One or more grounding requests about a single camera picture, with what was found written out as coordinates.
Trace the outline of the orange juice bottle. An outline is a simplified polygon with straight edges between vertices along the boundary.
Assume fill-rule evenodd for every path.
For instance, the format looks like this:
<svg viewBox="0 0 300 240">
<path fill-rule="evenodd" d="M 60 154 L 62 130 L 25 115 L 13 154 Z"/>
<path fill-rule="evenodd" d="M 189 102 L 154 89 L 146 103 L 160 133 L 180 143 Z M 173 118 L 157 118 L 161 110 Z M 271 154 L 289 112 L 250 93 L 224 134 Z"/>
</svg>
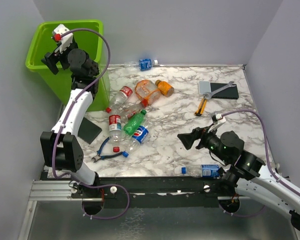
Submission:
<svg viewBox="0 0 300 240">
<path fill-rule="evenodd" d="M 155 85 L 159 88 L 161 93 L 166 96 L 170 97 L 174 93 L 174 87 L 171 86 L 168 82 L 162 81 L 162 80 L 157 80 L 155 82 Z"/>
</svg>

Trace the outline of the blue label bottle front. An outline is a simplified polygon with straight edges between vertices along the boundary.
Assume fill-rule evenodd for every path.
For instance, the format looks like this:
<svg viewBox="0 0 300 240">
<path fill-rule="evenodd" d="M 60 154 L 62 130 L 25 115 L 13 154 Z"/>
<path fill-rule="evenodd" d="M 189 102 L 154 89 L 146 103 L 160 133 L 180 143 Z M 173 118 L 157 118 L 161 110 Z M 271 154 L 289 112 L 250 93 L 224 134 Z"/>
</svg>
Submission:
<svg viewBox="0 0 300 240">
<path fill-rule="evenodd" d="M 194 178 L 217 178 L 220 176 L 219 169 L 217 164 L 188 165 L 181 168 L 181 173 Z"/>
</svg>

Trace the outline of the pepsi bottle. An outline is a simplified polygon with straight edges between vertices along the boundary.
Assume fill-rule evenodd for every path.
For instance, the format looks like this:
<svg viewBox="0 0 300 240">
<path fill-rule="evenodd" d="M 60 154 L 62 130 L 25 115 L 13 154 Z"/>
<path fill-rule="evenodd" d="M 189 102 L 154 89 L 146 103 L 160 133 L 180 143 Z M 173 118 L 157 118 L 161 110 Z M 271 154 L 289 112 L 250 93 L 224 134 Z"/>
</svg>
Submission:
<svg viewBox="0 0 300 240">
<path fill-rule="evenodd" d="M 130 137 L 125 150 L 129 155 L 135 152 L 144 140 L 149 136 L 149 123 L 143 123 L 135 130 L 133 135 Z"/>
</svg>

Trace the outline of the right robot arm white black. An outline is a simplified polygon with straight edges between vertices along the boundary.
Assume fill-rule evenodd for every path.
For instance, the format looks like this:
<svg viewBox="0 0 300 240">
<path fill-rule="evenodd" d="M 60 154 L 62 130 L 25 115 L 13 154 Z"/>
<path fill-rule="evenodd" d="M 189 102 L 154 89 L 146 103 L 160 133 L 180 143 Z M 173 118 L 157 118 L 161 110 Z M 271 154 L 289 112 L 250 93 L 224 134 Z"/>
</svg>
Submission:
<svg viewBox="0 0 300 240">
<path fill-rule="evenodd" d="M 235 132 L 228 131 L 218 137 L 209 127 L 197 127 L 177 137 L 188 150 L 198 140 L 196 149 L 208 149 L 230 167 L 219 184 L 224 195 L 235 192 L 250 197 L 287 217 L 300 231 L 300 188 L 276 175 L 262 159 L 244 150 L 244 141 Z"/>
</svg>

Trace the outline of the green plastic bottle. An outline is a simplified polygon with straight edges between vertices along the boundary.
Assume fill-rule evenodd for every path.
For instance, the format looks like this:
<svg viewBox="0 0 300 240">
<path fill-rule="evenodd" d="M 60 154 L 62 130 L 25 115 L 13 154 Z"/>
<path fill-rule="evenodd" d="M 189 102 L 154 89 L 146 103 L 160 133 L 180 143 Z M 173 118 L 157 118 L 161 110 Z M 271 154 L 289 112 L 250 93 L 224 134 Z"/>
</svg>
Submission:
<svg viewBox="0 0 300 240">
<path fill-rule="evenodd" d="M 139 113 L 133 115 L 123 127 L 124 133 L 131 136 L 139 127 L 139 125 L 144 121 L 146 114 L 147 111 L 143 109 Z"/>
</svg>

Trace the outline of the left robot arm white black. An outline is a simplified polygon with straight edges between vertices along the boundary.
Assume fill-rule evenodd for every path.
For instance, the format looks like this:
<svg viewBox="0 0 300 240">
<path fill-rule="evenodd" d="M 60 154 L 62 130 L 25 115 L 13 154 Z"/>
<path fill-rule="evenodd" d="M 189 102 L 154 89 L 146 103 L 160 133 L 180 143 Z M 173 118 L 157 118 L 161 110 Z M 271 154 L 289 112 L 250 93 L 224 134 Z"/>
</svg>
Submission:
<svg viewBox="0 0 300 240">
<path fill-rule="evenodd" d="M 68 103 L 60 119 L 51 131 L 40 136 L 45 164 L 54 171 L 64 171 L 81 182 L 83 192 L 89 197 L 99 194 L 97 173 L 84 163 L 83 150 L 77 140 L 84 115 L 98 91 L 98 63 L 90 59 L 88 53 L 78 48 L 75 41 L 68 47 L 60 43 L 53 53 L 46 53 L 42 62 L 53 74 L 58 73 L 57 63 L 71 71 L 71 92 Z"/>
</svg>

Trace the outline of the crushed orange label bottle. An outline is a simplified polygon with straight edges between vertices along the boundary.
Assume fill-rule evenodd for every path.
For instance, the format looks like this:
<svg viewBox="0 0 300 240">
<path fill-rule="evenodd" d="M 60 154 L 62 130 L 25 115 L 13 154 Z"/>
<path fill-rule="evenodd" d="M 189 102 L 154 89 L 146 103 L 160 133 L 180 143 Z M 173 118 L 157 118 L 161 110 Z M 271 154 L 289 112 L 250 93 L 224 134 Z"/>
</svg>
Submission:
<svg viewBox="0 0 300 240">
<path fill-rule="evenodd" d="M 144 107 L 152 105 L 161 97 L 161 92 L 154 82 L 148 79 L 136 83 L 135 94 Z"/>
</svg>

